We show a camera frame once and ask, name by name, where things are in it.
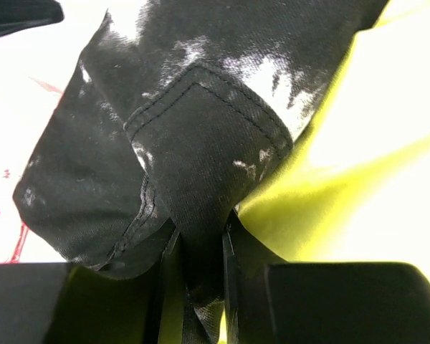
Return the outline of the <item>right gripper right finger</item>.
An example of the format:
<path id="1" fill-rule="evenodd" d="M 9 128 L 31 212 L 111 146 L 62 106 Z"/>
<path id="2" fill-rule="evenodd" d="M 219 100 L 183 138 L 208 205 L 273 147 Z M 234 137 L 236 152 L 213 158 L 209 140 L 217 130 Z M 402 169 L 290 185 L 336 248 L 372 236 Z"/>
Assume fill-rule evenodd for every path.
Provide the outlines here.
<path id="1" fill-rule="evenodd" d="M 230 343 L 430 343 L 430 283 L 410 264 L 287 263 L 223 236 Z"/>

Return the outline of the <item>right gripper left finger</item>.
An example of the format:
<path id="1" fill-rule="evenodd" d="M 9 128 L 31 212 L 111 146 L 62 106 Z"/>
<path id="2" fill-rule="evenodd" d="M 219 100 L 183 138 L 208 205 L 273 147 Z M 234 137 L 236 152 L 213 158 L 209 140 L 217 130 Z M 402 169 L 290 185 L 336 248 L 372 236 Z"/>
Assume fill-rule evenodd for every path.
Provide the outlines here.
<path id="1" fill-rule="evenodd" d="M 180 242 L 171 233 L 135 279 L 67 263 L 0 264 L 0 343 L 180 343 Z"/>

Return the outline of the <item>lime green cloth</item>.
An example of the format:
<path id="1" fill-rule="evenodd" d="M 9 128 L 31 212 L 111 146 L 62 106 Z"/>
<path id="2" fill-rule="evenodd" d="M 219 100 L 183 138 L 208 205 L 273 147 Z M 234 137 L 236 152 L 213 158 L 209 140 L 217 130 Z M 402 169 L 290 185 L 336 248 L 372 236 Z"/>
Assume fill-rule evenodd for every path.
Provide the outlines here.
<path id="1" fill-rule="evenodd" d="M 384 1 L 289 156 L 237 206 L 293 261 L 430 259 L 430 1 Z"/>

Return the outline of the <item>pink tissue pack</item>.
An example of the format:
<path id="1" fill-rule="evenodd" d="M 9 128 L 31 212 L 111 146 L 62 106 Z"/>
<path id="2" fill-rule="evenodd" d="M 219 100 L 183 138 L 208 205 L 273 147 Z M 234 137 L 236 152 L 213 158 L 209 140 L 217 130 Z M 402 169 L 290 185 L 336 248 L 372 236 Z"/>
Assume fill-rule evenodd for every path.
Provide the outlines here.
<path id="1" fill-rule="evenodd" d="M 152 155 L 125 123 L 152 1 L 70 1 L 67 24 L 0 40 L 0 264 L 151 266 Z"/>

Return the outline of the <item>black white patterned garment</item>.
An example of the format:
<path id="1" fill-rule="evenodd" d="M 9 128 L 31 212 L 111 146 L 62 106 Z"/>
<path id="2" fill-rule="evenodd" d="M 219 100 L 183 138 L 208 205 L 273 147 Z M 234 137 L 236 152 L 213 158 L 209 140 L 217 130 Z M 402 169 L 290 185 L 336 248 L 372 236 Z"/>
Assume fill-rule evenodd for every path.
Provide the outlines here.
<path id="1" fill-rule="evenodd" d="M 289 156 L 384 1 L 112 1 L 13 194 L 69 262 L 117 280 L 183 241 L 186 343 L 215 343 L 221 233 Z"/>

